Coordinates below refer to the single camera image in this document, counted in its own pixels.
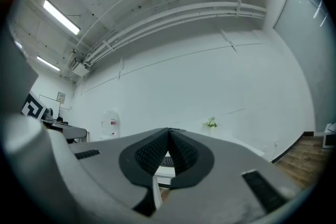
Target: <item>fluorescent light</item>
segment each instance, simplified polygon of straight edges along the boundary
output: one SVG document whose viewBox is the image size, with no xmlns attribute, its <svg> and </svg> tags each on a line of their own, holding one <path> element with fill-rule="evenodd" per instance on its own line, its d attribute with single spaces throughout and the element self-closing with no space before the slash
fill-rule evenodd
<svg viewBox="0 0 336 224">
<path fill-rule="evenodd" d="M 43 60 L 40 56 L 37 56 L 37 59 L 40 60 L 41 62 L 45 63 L 46 65 L 56 69 L 57 71 L 59 71 L 58 67 L 55 67 L 54 65 L 52 65 L 50 62 L 47 62 L 46 60 Z"/>
<path fill-rule="evenodd" d="M 67 17 L 58 11 L 49 1 L 45 0 L 43 8 L 51 13 L 57 20 L 59 20 L 65 27 L 67 27 L 75 35 L 78 34 L 79 28 L 74 25 Z"/>
<path fill-rule="evenodd" d="M 15 41 L 15 44 L 16 44 L 17 47 L 19 47 L 20 49 L 22 49 L 22 45 L 19 42 Z"/>
</svg>

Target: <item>black vent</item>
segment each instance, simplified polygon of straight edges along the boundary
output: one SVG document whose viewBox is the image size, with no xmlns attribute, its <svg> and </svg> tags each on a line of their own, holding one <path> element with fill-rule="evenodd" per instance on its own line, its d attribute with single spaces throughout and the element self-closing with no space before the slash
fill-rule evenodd
<svg viewBox="0 0 336 224">
<path fill-rule="evenodd" d="M 85 158 L 92 157 L 98 154 L 100 154 L 98 150 L 89 150 L 89 151 L 75 153 L 75 156 L 77 159 L 85 159 Z"/>
<path fill-rule="evenodd" d="M 242 177 L 267 213 L 287 202 L 258 171 L 243 173 Z"/>
</svg>

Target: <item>wall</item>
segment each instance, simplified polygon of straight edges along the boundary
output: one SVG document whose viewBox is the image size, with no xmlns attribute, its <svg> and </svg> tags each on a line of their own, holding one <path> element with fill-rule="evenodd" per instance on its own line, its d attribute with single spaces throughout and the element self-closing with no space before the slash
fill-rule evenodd
<svg viewBox="0 0 336 224">
<path fill-rule="evenodd" d="M 336 29 L 324 5 L 314 18 L 320 1 L 287 0 L 275 25 L 308 82 L 317 132 L 336 121 Z"/>
<path fill-rule="evenodd" d="M 37 97 L 41 94 L 56 100 L 58 92 L 66 94 L 64 104 L 61 104 L 59 113 L 64 121 L 69 122 L 70 104 L 73 96 L 72 82 L 62 79 L 54 71 L 49 70 L 47 66 L 42 66 L 31 59 L 29 59 L 28 63 L 38 73 L 38 78 L 31 89 Z"/>
<path fill-rule="evenodd" d="M 263 38 L 269 39 L 271 41 L 270 45 L 272 48 L 279 54 L 280 57 L 286 60 L 286 66 L 291 76 L 295 80 L 292 86 L 296 87 L 297 90 L 300 91 L 300 106 L 305 115 L 302 118 L 302 126 L 304 126 L 303 131 L 315 131 L 314 106 L 308 83 L 293 53 L 287 44 L 283 41 L 283 39 L 274 30 L 274 25 L 276 24 L 285 3 L 286 0 L 267 0 L 267 15 L 262 27 L 263 33 L 265 35 Z M 297 129 L 295 133 L 284 131 L 281 135 L 282 139 L 278 140 L 278 146 L 274 156 L 276 157 L 280 155 L 283 151 L 290 147 L 290 145 L 297 138 L 299 138 L 301 134 L 302 132 L 300 132 L 299 129 Z"/>
<path fill-rule="evenodd" d="M 206 134 L 202 123 L 214 116 L 218 137 L 264 149 L 271 160 L 307 128 L 311 111 L 303 104 L 305 85 L 296 84 L 287 59 L 259 30 L 261 22 L 196 21 L 117 50 L 77 83 L 71 120 L 99 140 L 109 109 L 119 114 L 122 136 L 167 126 Z"/>
</svg>

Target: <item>floor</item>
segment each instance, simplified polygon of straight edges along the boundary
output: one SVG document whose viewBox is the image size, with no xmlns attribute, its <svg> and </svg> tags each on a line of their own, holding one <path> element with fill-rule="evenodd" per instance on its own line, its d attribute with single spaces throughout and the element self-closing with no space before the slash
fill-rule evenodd
<svg viewBox="0 0 336 224">
<path fill-rule="evenodd" d="M 160 187 L 160 193 L 161 193 L 162 202 L 164 202 L 169 195 L 169 189 Z"/>
<path fill-rule="evenodd" d="M 302 189 L 317 181 L 332 150 L 322 148 L 322 137 L 303 136 L 280 160 L 274 163 Z"/>
</svg>

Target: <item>white pipe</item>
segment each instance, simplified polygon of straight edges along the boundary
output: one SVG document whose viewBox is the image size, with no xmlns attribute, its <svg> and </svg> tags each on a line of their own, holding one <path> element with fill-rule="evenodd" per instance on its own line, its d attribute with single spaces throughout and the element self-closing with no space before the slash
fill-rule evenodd
<svg viewBox="0 0 336 224">
<path fill-rule="evenodd" d="M 203 17 L 189 18 L 187 20 L 183 19 L 183 20 L 180 20 L 178 22 L 174 22 L 174 23 L 171 23 L 169 25 L 165 25 L 165 26 L 162 26 L 160 28 L 156 28 L 156 29 L 154 29 L 152 31 L 146 32 L 146 33 L 144 33 L 142 35 L 139 35 L 139 36 L 137 36 L 137 37 L 135 37 L 135 38 L 133 38 L 133 39 L 131 39 L 131 40 L 129 40 L 129 41 L 127 41 L 127 42 L 125 42 L 125 43 L 117 46 L 117 47 L 114 47 L 114 49 L 117 50 L 117 49 L 119 49 L 119 48 L 121 48 L 121 47 L 123 47 L 123 46 L 125 46 L 125 45 L 127 45 L 127 44 L 129 44 L 129 43 L 131 43 L 131 42 L 133 42 L 133 41 L 135 41 L 137 39 L 139 39 L 139 38 L 142 38 L 144 36 L 150 35 L 150 34 L 152 34 L 154 32 L 160 31 L 162 29 L 166 29 L 166 28 L 169 28 L 169 27 L 172 27 L 172 26 L 175 26 L 175 25 L 183 24 L 185 22 L 191 22 L 193 20 L 199 20 L 199 19 L 207 19 L 207 18 L 211 18 L 211 17 L 234 17 L 234 16 L 235 16 L 235 14 L 218 14 L 218 15 L 207 15 L 207 16 L 203 16 Z M 256 15 L 248 15 L 248 14 L 240 14 L 240 17 L 249 17 L 249 18 L 256 18 L 256 19 L 264 19 L 265 18 L 264 15 L 256 16 Z M 103 57 L 105 57 L 106 55 L 108 55 L 110 52 L 111 52 L 110 50 L 102 52 L 100 55 L 98 55 L 96 58 L 94 58 L 92 60 L 92 64 L 96 63 L 98 60 L 101 60 Z"/>
<path fill-rule="evenodd" d="M 153 16 L 150 16 L 144 20 L 141 20 L 139 22 L 137 22 L 136 24 L 124 29 L 123 31 L 119 32 L 118 34 L 116 34 L 115 36 L 113 36 L 112 38 L 110 38 L 107 42 L 111 43 L 114 40 L 116 40 L 117 38 L 121 37 L 122 35 L 136 29 L 137 27 L 143 25 L 143 24 L 147 24 L 150 23 L 154 20 L 160 19 L 162 17 L 168 16 L 168 15 L 172 15 L 175 13 L 179 13 L 179 12 L 185 12 L 187 10 L 193 10 L 193 9 L 199 9 L 199 8 L 208 8 L 208 7 L 236 7 L 237 3 L 236 2 L 205 2 L 205 3 L 199 3 L 199 4 L 192 4 L 192 5 L 186 5 L 183 7 L 178 7 L 178 8 L 173 8 L 170 10 L 167 10 L 165 12 L 161 12 L 159 14 L 155 14 Z M 253 6 L 253 5 L 248 5 L 248 4 L 241 4 L 240 6 L 241 8 L 250 8 L 250 9 L 256 9 L 256 10 L 261 10 L 266 12 L 266 9 L 261 8 L 261 7 L 257 7 L 257 6 Z"/>
<path fill-rule="evenodd" d="M 103 48 L 106 48 L 105 44 L 101 45 L 97 50 L 95 50 L 87 59 L 85 59 L 85 62 L 90 61 L 96 54 L 101 52 Z"/>
<path fill-rule="evenodd" d="M 195 13 L 191 13 L 191 14 L 184 14 L 184 15 L 180 15 L 180 16 L 177 16 L 177 17 L 173 17 L 173 18 L 170 18 L 170 19 L 167 19 L 167 20 L 164 20 L 162 22 L 159 22 L 157 24 L 154 24 L 154 25 L 150 25 L 148 27 L 145 27 L 145 28 L 142 28 L 136 32 L 134 32 L 133 34 L 130 34 L 128 36 L 126 36 L 125 38 L 123 38 L 121 41 L 115 43 L 113 45 L 113 48 L 117 48 L 120 44 L 124 43 L 125 41 L 143 33 L 143 32 L 146 32 L 148 30 L 151 30 L 153 28 L 157 28 L 158 26 L 161 26 L 161 25 L 164 25 L 164 24 L 167 24 L 167 23 L 170 23 L 170 22 L 174 22 L 176 20 L 181 20 L 181 19 L 187 19 L 187 18 L 191 18 L 191 17 L 195 17 L 195 16 L 203 16 L 203 15 L 217 15 L 217 14 L 236 14 L 236 11 L 234 9 L 232 10 L 207 10 L 207 11 L 202 11 L 202 12 L 195 12 Z M 241 14 L 243 15 L 255 15 L 255 16 L 262 16 L 262 14 L 260 13 L 251 13 L 251 12 L 241 12 Z"/>
<path fill-rule="evenodd" d="M 326 14 L 326 16 L 325 16 L 325 18 L 323 19 L 323 21 L 322 21 L 322 23 L 321 23 L 321 25 L 320 25 L 320 27 L 324 24 L 324 22 L 325 22 L 325 19 L 327 18 L 327 16 L 328 16 L 328 14 Z"/>
<path fill-rule="evenodd" d="M 129 17 L 129 18 L 127 18 L 127 19 L 124 20 L 123 22 L 121 22 L 121 23 L 119 24 L 119 26 L 121 26 L 121 25 L 127 23 L 127 22 L 128 22 L 129 20 L 131 20 L 132 18 L 134 18 L 134 17 L 136 17 L 136 16 L 139 16 L 139 15 L 141 15 L 141 14 L 143 14 L 143 13 L 146 13 L 146 12 L 152 10 L 152 9 L 155 9 L 155 8 L 158 8 L 158 7 L 160 7 L 160 6 L 164 6 L 164 5 L 174 4 L 174 3 L 177 3 L 177 2 L 180 2 L 180 1 L 184 1 L 184 0 L 170 0 L 170 1 L 162 2 L 162 3 L 158 4 L 158 5 L 154 5 L 154 6 L 152 6 L 152 7 L 147 8 L 147 9 L 143 9 L 143 11 L 141 11 L 141 12 L 139 12 L 139 13 L 137 13 L 137 14 L 135 14 L 135 15 Z"/>
<path fill-rule="evenodd" d="M 209 14 L 216 14 L 216 13 L 219 13 L 219 10 L 212 10 L 210 11 Z M 119 44 L 121 44 L 122 42 L 125 42 L 127 41 L 128 39 L 131 39 L 132 37 L 135 37 L 137 36 L 138 34 L 140 33 L 143 33 L 145 31 L 148 31 L 150 29 L 153 29 L 153 28 L 157 28 L 158 26 L 161 26 L 161 25 L 164 25 L 164 24 L 167 24 L 167 23 L 171 23 L 171 22 L 174 22 L 174 21 L 177 21 L 177 20 L 180 20 L 180 19 L 186 19 L 186 18 L 191 18 L 191 17 L 195 17 L 195 16 L 200 16 L 200 15 L 207 15 L 205 12 L 196 12 L 196 13 L 190 13 L 190 14 L 184 14 L 184 15 L 180 15 L 180 16 L 177 16 L 177 17 L 173 17 L 173 18 L 170 18 L 170 19 L 167 19 L 167 20 L 164 20 L 164 21 L 161 21 L 157 24 L 154 24 L 154 25 L 150 25 L 148 27 L 145 27 L 145 28 L 142 28 L 141 30 L 129 35 L 129 36 L 126 36 L 125 38 L 123 38 L 121 41 L 119 41 L 118 43 L 114 44 L 114 47 L 117 47 Z"/>
</svg>

